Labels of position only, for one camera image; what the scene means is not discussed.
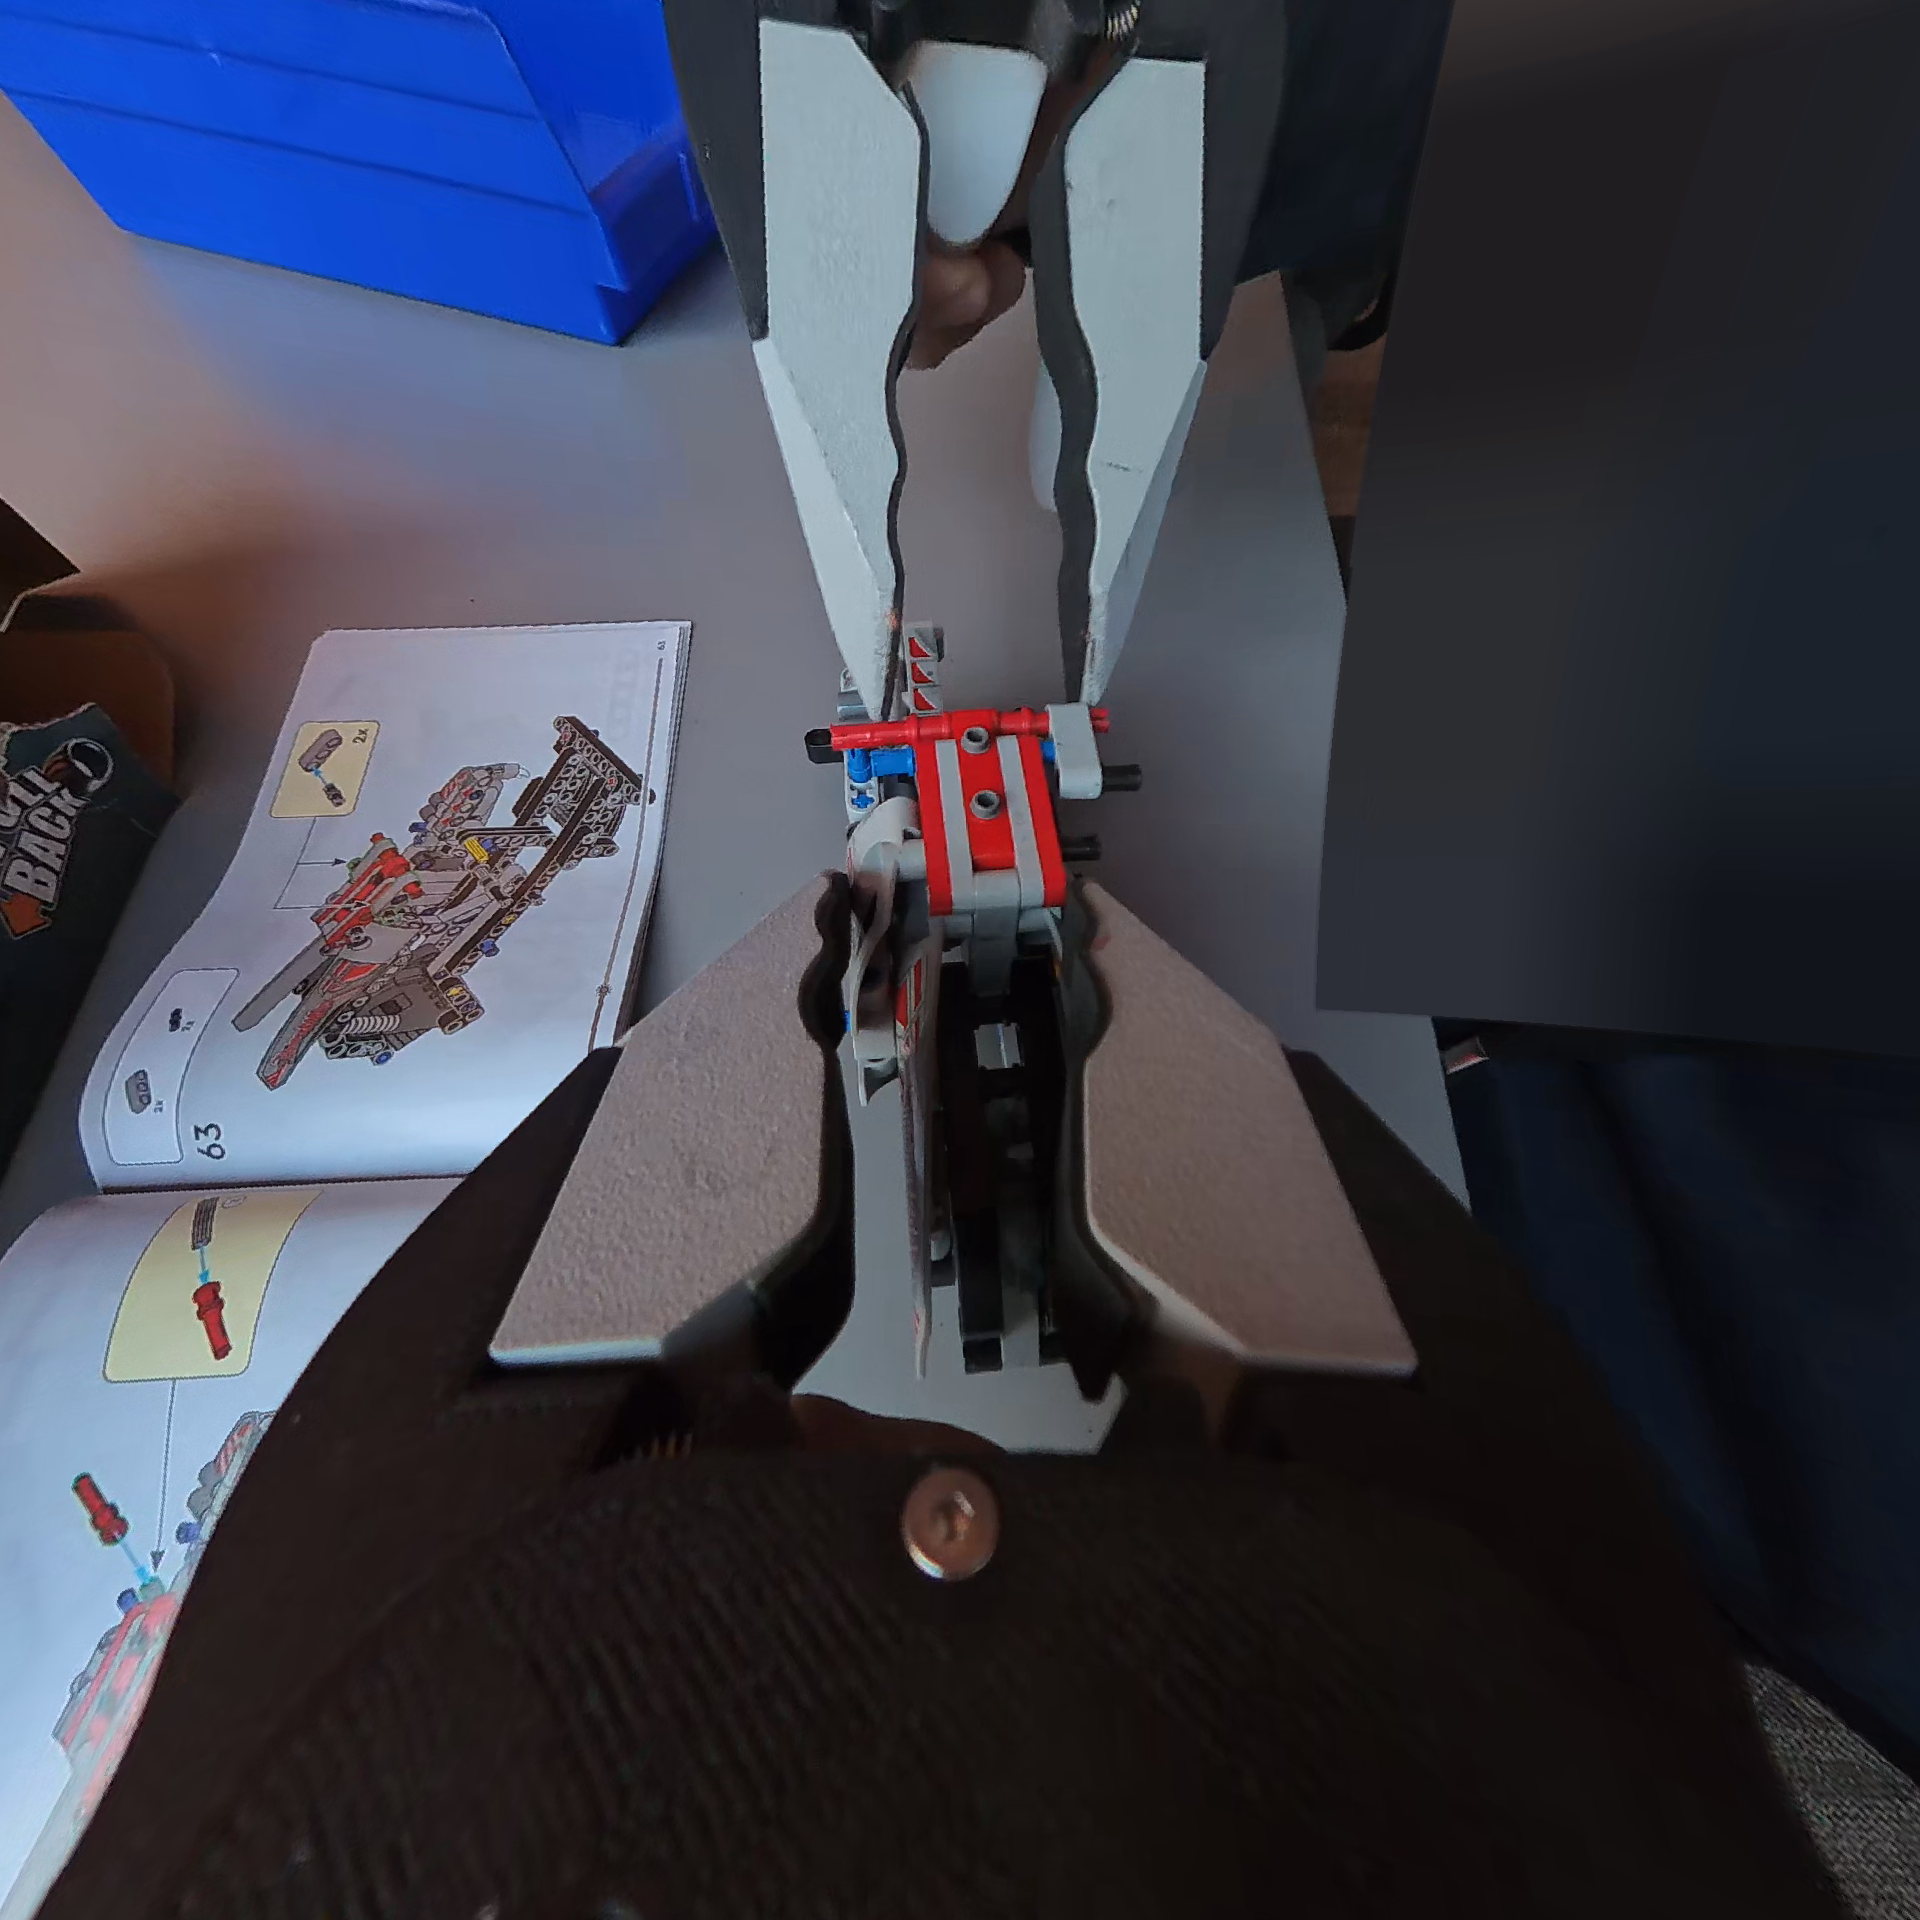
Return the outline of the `grey fabric seat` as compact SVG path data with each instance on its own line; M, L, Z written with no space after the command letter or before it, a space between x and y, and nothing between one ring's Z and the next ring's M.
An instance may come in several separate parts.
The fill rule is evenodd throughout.
M1918 1916L1918 1787L1813 1694L1744 1666L1766 1749L1856 1917Z

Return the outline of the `red grey black lego model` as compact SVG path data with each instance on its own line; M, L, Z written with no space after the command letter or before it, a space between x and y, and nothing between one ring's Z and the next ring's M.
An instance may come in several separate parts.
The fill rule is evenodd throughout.
M955 713L944 630L901 636L896 694L867 717L843 670L833 724ZM1093 834L1061 801L1136 792L1071 712L1051 736L966 731L921 748L806 755L843 777L851 934L843 977L857 1092L901 1091L913 1368L951 1290L966 1374L1065 1361L1053 1266L1065 1144L1063 917Z

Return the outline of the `brown cardboard box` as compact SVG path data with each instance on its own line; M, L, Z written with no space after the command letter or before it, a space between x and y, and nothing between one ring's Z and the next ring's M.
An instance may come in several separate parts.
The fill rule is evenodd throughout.
M138 763L176 786L176 684L158 643L1 505L1 723L50 724L99 707Z

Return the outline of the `lego instruction booklet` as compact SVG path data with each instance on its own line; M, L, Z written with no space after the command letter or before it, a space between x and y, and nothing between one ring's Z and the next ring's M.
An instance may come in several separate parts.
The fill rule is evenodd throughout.
M99 1806L301 1369L613 1042L686 644L649 621L310 649L226 875L89 1073L98 1192L5 1254L5 1916Z

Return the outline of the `red lego axle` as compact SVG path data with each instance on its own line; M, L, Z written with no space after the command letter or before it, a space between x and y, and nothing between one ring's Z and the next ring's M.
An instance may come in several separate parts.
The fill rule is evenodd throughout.
M921 748L937 741L959 741L966 731L997 736L1051 736L1051 724L1069 713L1082 713L1095 734L1109 734L1110 712L1105 707L1048 707L1048 708L968 708L938 713L909 713L891 723L845 723L806 731L806 753L817 756L848 753L880 753Z

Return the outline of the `person's legs in dark pants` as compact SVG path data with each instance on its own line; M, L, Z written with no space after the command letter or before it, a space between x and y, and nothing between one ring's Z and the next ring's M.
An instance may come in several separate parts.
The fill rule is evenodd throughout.
M1918 1064L1439 1017L1472 1211L1737 1632L1918 1756Z

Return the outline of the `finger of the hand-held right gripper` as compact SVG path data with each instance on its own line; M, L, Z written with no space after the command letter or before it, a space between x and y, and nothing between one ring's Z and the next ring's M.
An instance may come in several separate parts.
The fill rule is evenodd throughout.
M926 133L849 35L767 16L758 138L754 361L835 649L881 720L901 652L896 379L921 292Z
M1027 196L1035 497L1063 532L1063 682L1099 704L1198 394L1206 69L1130 57L1051 140Z

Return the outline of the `blue plastic bin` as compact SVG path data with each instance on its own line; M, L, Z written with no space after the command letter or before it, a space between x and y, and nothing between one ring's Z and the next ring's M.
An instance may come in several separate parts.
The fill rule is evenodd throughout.
M713 246L658 2L5 2L123 230L600 346Z

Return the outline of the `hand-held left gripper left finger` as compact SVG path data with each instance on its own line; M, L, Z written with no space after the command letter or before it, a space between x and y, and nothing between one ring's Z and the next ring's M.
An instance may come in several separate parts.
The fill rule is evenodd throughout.
M627 1032L491 1361L791 1387L824 1355L854 1294L849 931L822 874Z

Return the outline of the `person's right hand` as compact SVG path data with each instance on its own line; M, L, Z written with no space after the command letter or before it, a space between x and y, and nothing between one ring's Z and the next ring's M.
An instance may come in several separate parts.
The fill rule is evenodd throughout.
M976 246L930 246L905 364L912 371L931 371L959 352L979 330L1016 307L1024 278L1021 254L999 236Z

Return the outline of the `dark printed lego set box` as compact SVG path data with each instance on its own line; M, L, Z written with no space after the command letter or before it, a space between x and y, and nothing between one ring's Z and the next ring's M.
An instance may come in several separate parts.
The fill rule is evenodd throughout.
M176 796L98 704L5 728L1 758L1 1163L10 1163Z

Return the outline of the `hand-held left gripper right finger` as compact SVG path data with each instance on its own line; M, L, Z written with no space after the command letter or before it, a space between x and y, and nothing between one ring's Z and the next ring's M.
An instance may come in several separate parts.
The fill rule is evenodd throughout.
M1063 913L1058 1006L1058 1309L1086 1392L1411 1378L1278 1038L1089 880Z

